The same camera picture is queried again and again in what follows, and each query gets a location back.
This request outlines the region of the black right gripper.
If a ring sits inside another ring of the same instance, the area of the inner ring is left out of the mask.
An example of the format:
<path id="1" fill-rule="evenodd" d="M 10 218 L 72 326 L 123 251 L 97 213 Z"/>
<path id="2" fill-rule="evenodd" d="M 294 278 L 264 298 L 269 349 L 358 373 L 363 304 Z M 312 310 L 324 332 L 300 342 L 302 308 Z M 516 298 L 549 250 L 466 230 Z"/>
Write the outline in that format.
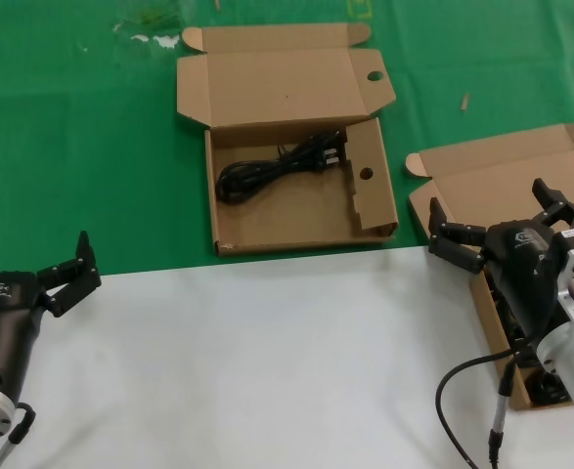
<path id="1" fill-rule="evenodd" d="M 488 230 L 450 222 L 433 197 L 428 252 L 475 275 L 485 265 L 524 335 L 539 343 L 566 321 L 556 305 L 557 272 L 548 255 L 554 231 L 549 227 L 564 222 L 574 229 L 574 203 L 541 178 L 534 181 L 532 194 L 542 207 L 534 221 L 503 222 Z"/>

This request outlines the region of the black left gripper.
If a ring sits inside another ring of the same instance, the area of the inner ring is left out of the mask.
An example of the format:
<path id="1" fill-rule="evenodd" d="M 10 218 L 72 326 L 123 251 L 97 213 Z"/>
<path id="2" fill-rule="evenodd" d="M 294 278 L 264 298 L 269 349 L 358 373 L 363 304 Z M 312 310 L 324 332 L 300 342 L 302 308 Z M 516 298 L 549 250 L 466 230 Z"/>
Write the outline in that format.
<path id="1" fill-rule="evenodd" d="M 86 231 L 80 233 L 71 260 L 37 275 L 0 272 L 0 393 L 21 394 L 44 309 L 60 318 L 101 285 Z"/>

